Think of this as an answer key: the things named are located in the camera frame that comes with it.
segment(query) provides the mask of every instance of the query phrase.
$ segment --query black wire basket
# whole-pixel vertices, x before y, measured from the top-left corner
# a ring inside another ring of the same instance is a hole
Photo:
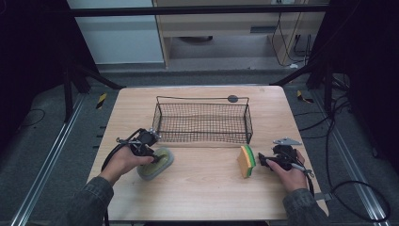
[[[249,144],[249,98],[156,97],[152,128],[163,142],[222,141]]]

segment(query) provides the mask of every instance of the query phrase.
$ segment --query floor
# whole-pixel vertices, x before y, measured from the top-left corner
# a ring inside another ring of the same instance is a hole
[[[301,38],[291,56],[303,60],[302,50],[306,48],[305,39]],[[274,50],[267,36],[250,37],[214,37],[176,38],[173,40],[170,64],[165,69],[137,68],[127,73],[104,72],[103,76],[128,87],[140,86],[196,86],[196,85],[229,85],[253,84],[267,85],[276,82],[302,67],[305,61],[286,62],[281,66],[274,55]],[[344,75],[337,75],[344,80]],[[329,153],[326,152],[325,135],[327,123],[312,129],[305,129],[322,120],[325,116],[322,89],[308,91],[305,87],[307,75],[298,77],[284,87],[290,107],[293,110],[297,127],[307,147],[313,170],[317,173],[322,190],[329,192],[327,176],[332,183],[343,180],[365,177],[371,185],[382,190],[390,201],[392,216],[389,222],[370,223],[360,219],[337,202],[328,202],[331,225],[399,225],[399,198],[396,196],[399,178],[384,159],[375,159],[371,155],[370,143],[361,131],[356,119],[350,112],[350,106],[337,113],[336,131],[329,142]],[[96,155],[104,127],[111,114],[118,91],[89,79],[92,89],[89,94],[81,95],[74,91],[75,102],[82,101],[80,113],[75,124],[68,132],[68,139],[62,143],[57,161],[51,166],[47,182],[41,187],[39,196],[33,201],[34,206],[27,211],[30,222],[46,222],[53,218],[65,205],[68,198],[80,189],[87,181],[91,164]],[[302,90],[305,98],[315,102],[298,100],[297,91]],[[100,95],[107,93],[102,109],[96,109]],[[334,91],[334,98],[342,95]],[[52,150],[59,131],[63,129],[65,108],[63,88],[43,92],[32,104],[23,126],[11,141],[9,148],[12,154],[2,159],[0,167],[0,222],[8,225],[19,208],[26,194],[35,183],[36,176]],[[352,158],[347,159],[345,149],[350,150]],[[361,174],[354,174],[351,167],[356,166]],[[364,207],[367,203],[359,193],[363,188],[344,187],[340,195],[349,201],[349,205],[363,215],[368,216]],[[285,221],[274,221],[271,225],[285,225]]]

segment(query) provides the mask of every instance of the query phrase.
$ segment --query green sponge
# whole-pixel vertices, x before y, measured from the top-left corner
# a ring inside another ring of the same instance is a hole
[[[252,150],[248,145],[241,146],[241,152],[237,160],[243,177],[249,177],[252,173],[252,169],[256,166],[256,162]]]
[[[159,148],[154,152],[160,159],[156,163],[150,163],[137,167],[138,175],[145,181],[150,181],[168,168],[174,160],[172,152],[165,147]]]

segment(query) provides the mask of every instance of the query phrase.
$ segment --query yellow sponge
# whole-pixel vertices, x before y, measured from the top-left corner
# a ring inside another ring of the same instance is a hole
[[[252,173],[252,169],[256,166],[256,163],[252,150],[248,145],[241,146],[241,151],[237,160],[243,177],[249,177]]]

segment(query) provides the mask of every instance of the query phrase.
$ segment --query hand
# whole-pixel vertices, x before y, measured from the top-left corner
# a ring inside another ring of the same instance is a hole
[[[132,170],[136,166],[150,164],[152,161],[153,157],[135,156],[129,147],[124,146],[112,156],[99,176],[105,178],[105,180],[113,186],[121,175]]]
[[[303,164],[305,159],[303,158],[302,154],[296,150],[296,154],[298,155],[298,160]],[[308,188],[308,184],[306,182],[305,174],[299,170],[292,168],[290,170],[285,170],[278,163],[267,159],[267,164],[270,168],[279,176],[282,184],[287,190],[288,193],[291,193],[300,188]]]

